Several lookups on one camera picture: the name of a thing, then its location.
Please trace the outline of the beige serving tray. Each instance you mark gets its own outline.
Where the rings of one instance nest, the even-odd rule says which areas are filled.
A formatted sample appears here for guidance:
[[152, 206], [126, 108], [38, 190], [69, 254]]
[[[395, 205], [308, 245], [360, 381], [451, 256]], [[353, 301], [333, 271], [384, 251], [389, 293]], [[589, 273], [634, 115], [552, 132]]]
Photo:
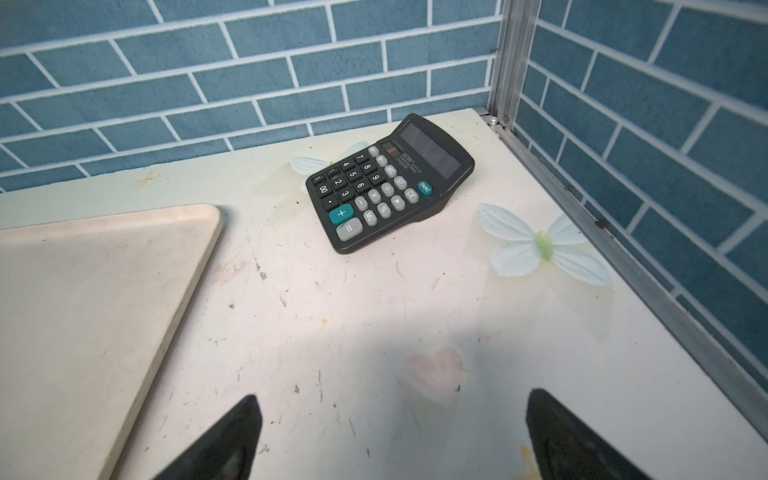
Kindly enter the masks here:
[[1, 475], [107, 479], [222, 229], [197, 204], [1, 233]]

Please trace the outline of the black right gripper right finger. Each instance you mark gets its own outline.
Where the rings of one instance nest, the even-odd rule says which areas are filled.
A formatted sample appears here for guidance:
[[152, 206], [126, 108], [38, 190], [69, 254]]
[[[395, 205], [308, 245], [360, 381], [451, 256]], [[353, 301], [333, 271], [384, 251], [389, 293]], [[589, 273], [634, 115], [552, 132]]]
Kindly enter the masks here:
[[530, 392], [526, 424], [544, 479], [649, 479], [544, 389]]

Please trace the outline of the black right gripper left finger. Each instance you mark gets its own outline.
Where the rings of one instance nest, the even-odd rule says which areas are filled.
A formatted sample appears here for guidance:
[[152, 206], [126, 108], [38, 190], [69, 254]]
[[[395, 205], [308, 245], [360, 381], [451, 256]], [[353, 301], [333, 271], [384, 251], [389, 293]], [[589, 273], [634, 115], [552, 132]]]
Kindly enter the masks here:
[[262, 422], [256, 396], [244, 396], [155, 479], [248, 479]]

